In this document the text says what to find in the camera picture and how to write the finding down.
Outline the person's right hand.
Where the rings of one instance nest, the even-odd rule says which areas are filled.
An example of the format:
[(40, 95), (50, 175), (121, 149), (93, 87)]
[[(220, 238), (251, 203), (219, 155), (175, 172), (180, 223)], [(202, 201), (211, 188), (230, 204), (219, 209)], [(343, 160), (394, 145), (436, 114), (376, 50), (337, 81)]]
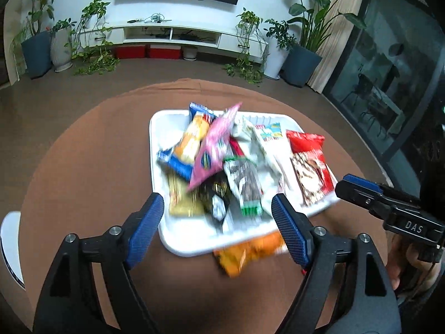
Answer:
[(420, 277), (417, 280), (420, 291), (426, 291), (431, 288), (439, 277), (441, 266), (419, 260), (417, 249), (402, 236), (387, 232), (386, 237), (388, 242), (386, 270), (393, 290), (399, 287), (401, 275), (408, 268), (415, 268), (420, 273)]

